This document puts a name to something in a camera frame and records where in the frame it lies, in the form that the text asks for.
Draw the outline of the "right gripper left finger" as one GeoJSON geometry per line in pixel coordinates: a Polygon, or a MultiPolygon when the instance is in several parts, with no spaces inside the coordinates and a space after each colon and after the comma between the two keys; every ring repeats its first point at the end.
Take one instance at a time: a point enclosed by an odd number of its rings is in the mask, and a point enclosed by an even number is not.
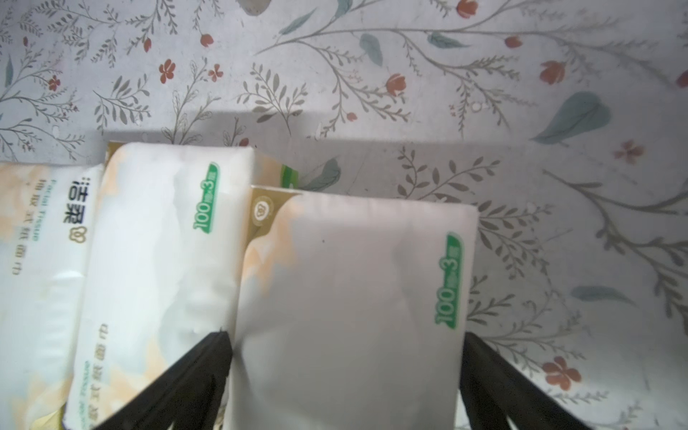
{"type": "Polygon", "coordinates": [[[229,334],[208,334],[98,428],[213,429],[232,358],[229,334]]]}

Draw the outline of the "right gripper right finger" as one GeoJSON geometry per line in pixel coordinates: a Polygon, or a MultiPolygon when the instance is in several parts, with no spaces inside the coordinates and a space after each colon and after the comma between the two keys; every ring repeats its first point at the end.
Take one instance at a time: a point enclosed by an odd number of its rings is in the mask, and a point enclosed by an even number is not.
{"type": "Polygon", "coordinates": [[[587,428],[475,333],[465,334],[459,391],[473,430],[587,428]]]}

